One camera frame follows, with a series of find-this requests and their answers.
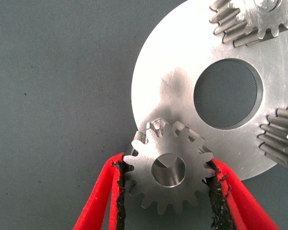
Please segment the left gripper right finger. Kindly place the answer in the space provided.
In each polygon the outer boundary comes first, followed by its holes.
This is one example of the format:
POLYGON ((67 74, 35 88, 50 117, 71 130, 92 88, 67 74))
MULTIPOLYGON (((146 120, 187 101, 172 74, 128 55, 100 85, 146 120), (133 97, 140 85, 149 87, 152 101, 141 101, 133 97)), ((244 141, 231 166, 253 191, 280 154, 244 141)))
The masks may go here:
POLYGON ((279 229, 230 167, 217 159, 207 164, 215 171, 205 181, 210 188, 213 230, 279 229))

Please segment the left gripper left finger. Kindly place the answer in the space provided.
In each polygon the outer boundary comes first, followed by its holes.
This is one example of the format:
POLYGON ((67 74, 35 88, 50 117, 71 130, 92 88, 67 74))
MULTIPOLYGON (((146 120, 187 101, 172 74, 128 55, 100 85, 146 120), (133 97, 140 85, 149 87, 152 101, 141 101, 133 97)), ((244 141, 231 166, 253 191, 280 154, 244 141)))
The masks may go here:
POLYGON ((125 229, 125 163, 123 153, 109 158, 104 164, 95 186, 75 226, 75 230, 99 230, 110 199, 109 230, 125 229))

